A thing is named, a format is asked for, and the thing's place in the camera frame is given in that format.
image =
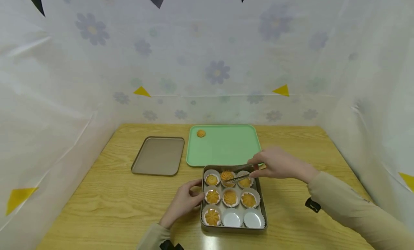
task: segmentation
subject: beige sleeve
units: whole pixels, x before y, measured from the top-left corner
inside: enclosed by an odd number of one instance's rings
[[[320,172],[308,184],[308,190],[311,199],[330,217],[359,233],[376,250],[414,249],[414,237],[403,223],[341,180]]]
[[[160,245],[168,239],[170,239],[170,231],[153,223],[139,242],[137,250],[160,250]]]

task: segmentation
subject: metal baking tray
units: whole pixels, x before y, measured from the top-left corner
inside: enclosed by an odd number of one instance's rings
[[[203,169],[203,176],[202,177],[204,177],[205,171],[207,171],[209,169],[213,169],[213,170],[216,170],[217,172],[221,173],[221,172],[226,171],[226,170],[235,171],[238,168],[239,168],[238,166],[205,166],[204,169]],[[252,166],[248,166],[246,168],[243,168],[242,170],[245,170],[245,171],[248,171],[248,172],[253,172],[254,168]],[[203,192],[204,192],[204,188],[207,187],[207,186],[208,185],[203,181],[203,184],[202,184],[202,191]],[[219,187],[221,190],[224,190],[224,187],[221,184],[217,185],[217,187]],[[223,225],[220,225],[220,226],[205,225],[202,222],[202,210],[207,205],[207,203],[203,200],[203,202],[201,203],[201,210],[200,210],[200,223],[201,223],[202,231],[207,232],[207,233],[214,233],[214,234],[220,234],[220,233],[262,234],[262,233],[264,233],[267,229],[268,219],[267,219],[267,214],[266,214],[265,202],[264,202],[264,199],[263,199],[262,190],[261,190],[260,182],[259,182],[258,178],[254,179],[254,183],[253,183],[253,186],[251,188],[258,191],[258,193],[261,197],[261,203],[259,204],[257,209],[262,212],[262,215],[264,217],[264,223],[265,223],[264,228],[246,228],[244,225],[241,228],[224,227]],[[237,192],[241,192],[241,190],[242,190],[242,189],[240,189],[240,187],[238,185],[235,185],[234,189]],[[223,212],[225,209],[227,209],[227,207],[224,205],[223,202],[220,202],[217,206],[221,210],[221,212]],[[244,206],[242,206],[242,204],[240,203],[236,207],[236,209],[244,211],[246,208]]]
[[[131,172],[141,175],[175,176],[179,170],[184,143],[183,138],[145,138],[131,166]]]

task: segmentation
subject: baking tray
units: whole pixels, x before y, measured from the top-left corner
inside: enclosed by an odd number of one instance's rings
[[[206,135],[198,137],[198,130]],[[251,125],[196,125],[190,129],[186,161],[189,166],[238,166],[261,150]]]
[[[213,169],[218,171],[219,173],[223,172],[223,171],[235,171],[238,167],[237,166],[205,166],[203,169],[203,176],[204,177],[204,173],[205,171],[209,170],[209,169]],[[242,170],[248,171],[248,172],[253,172],[254,168],[252,166],[248,166],[246,168],[243,168]],[[208,185],[204,182],[203,180],[203,184],[202,184],[202,191],[204,192],[204,188],[207,187]],[[223,185],[221,185],[221,183],[219,185],[217,185],[217,187],[223,191],[224,187]],[[201,229],[203,232],[206,233],[212,233],[212,234],[220,234],[220,233],[246,233],[246,234],[262,234],[266,231],[267,229],[267,225],[268,225],[268,219],[267,219],[267,214],[266,214],[266,208],[265,208],[265,201],[262,195],[262,189],[260,186],[260,182],[259,182],[259,178],[255,178],[254,179],[254,183],[253,186],[251,187],[253,189],[255,189],[256,191],[258,191],[260,197],[261,197],[261,203],[259,204],[259,206],[256,208],[258,209],[263,217],[264,217],[264,228],[246,228],[244,225],[241,228],[233,228],[233,227],[224,227],[223,225],[220,226],[209,226],[209,225],[205,225],[202,222],[202,211],[204,209],[204,207],[207,205],[206,201],[203,200],[201,203],[201,210],[200,210],[200,223],[201,223]],[[242,191],[242,189],[239,187],[239,185],[235,185],[234,189],[237,191],[237,193],[240,193]],[[226,207],[224,205],[224,203],[222,201],[220,201],[219,204],[217,204],[217,206],[219,207],[219,209],[221,210],[221,212],[223,212],[225,209],[228,209],[228,207]],[[238,210],[242,210],[244,212],[244,210],[246,210],[246,208],[242,205],[242,203],[240,203],[236,209]]]
[[[179,171],[184,143],[183,138],[158,136],[145,138],[131,166],[131,172],[153,176],[176,175]]]

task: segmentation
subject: green tray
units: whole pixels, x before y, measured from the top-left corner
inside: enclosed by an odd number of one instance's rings
[[[206,135],[199,138],[198,130]],[[189,166],[237,166],[261,150],[251,125],[196,125],[190,129],[186,160]]]

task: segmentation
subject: yellow triangle flag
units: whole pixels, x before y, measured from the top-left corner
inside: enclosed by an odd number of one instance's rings
[[[13,189],[10,193],[9,201],[7,203],[6,216],[16,209],[20,204],[27,200],[36,188]]]
[[[285,97],[289,97],[289,90],[287,89],[287,84],[273,90],[273,92],[283,95]]]
[[[151,97],[149,94],[148,94],[148,92],[147,92],[147,90],[145,90],[144,89],[144,87],[139,87],[135,92],[134,92],[134,94],[137,94],[137,95],[142,95],[142,96],[145,96],[145,97]]]
[[[399,173],[399,174],[403,178],[403,180],[407,184],[407,186],[411,189],[411,191],[414,192],[414,176],[410,176],[410,175],[404,174],[404,173]]]

